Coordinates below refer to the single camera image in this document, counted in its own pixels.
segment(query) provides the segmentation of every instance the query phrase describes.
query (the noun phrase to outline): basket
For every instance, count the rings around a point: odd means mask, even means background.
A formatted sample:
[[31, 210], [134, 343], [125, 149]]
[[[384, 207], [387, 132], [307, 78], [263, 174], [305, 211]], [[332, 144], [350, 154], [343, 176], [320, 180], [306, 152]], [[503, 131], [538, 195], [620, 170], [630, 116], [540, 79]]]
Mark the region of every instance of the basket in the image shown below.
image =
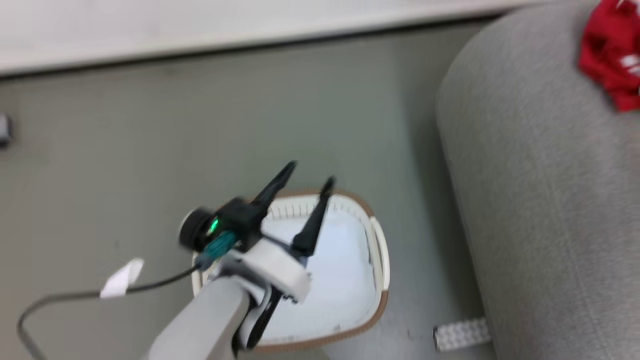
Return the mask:
[[[317, 191], [281, 195], [262, 231], [291, 241], [317, 202]], [[194, 296], [211, 271], [192, 275]], [[307, 299], [280, 301], [254, 351], [318, 347], [364, 332], [380, 319], [387, 305], [389, 256], [380, 223], [362, 199], [342, 191], [332, 195], [307, 271], [312, 280]]]

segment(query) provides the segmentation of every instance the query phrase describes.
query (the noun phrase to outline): floor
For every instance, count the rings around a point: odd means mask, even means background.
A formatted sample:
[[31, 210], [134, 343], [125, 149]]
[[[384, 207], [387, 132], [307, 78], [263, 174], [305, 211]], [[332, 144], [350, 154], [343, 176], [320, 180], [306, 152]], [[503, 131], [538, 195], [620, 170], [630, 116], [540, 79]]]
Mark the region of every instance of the floor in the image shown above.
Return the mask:
[[[133, 257], [141, 281], [189, 265], [184, 215], [252, 194], [289, 160], [289, 186], [328, 175], [361, 195], [390, 252], [387, 310], [369, 332], [299, 354], [245, 359], [495, 359], [437, 354], [435, 325], [481, 316], [435, 128], [445, 71], [483, 22], [0, 81], [17, 141], [0, 151], [0, 348], [51, 292], [92, 289]], [[60, 305], [28, 327], [50, 359], [137, 359], [190, 283]]]

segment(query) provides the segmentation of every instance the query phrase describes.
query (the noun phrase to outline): cable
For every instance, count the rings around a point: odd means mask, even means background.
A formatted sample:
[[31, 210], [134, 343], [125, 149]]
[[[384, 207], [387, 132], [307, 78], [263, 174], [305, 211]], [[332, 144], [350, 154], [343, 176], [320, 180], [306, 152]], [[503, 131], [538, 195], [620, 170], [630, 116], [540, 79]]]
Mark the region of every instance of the cable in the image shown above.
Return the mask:
[[[190, 268], [189, 270], [181, 272], [178, 275], [172, 276], [168, 279], [152, 282], [151, 284], [144, 284], [144, 285], [133, 286], [131, 288], [128, 288], [126, 294], [139, 293], [146, 290], [153, 290], [165, 285], [169, 285], [173, 282], [176, 282], [180, 279], [183, 279], [191, 275], [193, 272], [199, 269], [200, 269], [200, 265], [196, 264], [194, 267]], [[18, 319], [18, 323], [16, 325], [18, 338], [20, 339], [24, 347], [27, 349], [27, 351], [31, 354], [31, 357], [33, 359], [46, 360], [47, 358], [44, 356], [40, 348], [38, 348], [38, 345], [36, 345], [36, 343], [33, 341], [33, 338], [31, 337], [31, 335], [29, 335], [29, 332], [24, 327], [24, 322], [27, 319], [27, 317], [29, 317], [35, 311], [45, 307], [46, 305], [57, 304], [59, 302], [69, 302], [69, 301], [99, 299], [99, 298], [100, 298], [100, 290], [81, 291], [77, 293], [62, 293], [62, 294], [45, 296], [44, 298], [29, 305], [29, 307], [27, 307], [24, 310], [24, 312], [20, 315], [20, 318]]]
[[285, 249], [287, 252], [291, 248], [291, 246], [288, 243], [276, 238], [273, 235], [266, 234], [264, 231], [262, 232], [262, 237], [267, 239], [267, 240], [269, 240], [269, 241], [271, 241], [272, 243], [278, 245], [279, 247]]

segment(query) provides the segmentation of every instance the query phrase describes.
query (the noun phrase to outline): red clothing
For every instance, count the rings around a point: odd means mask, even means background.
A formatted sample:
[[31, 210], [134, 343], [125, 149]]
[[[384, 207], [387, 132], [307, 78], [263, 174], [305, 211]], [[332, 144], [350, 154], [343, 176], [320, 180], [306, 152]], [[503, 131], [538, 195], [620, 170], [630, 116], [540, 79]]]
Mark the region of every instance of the red clothing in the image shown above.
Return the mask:
[[620, 111], [640, 108], [640, 16], [633, 0], [602, 0], [584, 29], [579, 66]]

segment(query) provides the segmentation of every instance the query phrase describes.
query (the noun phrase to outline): gray sofa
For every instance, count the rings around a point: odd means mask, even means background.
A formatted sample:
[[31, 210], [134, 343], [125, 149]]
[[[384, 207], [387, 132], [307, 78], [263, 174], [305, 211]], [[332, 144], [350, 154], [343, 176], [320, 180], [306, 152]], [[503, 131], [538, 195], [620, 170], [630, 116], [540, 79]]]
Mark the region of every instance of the gray sofa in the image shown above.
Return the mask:
[[438, 126], [501, 360], [640, 359], [640, 113], [577, 69], [592, 1], [462, 50]]

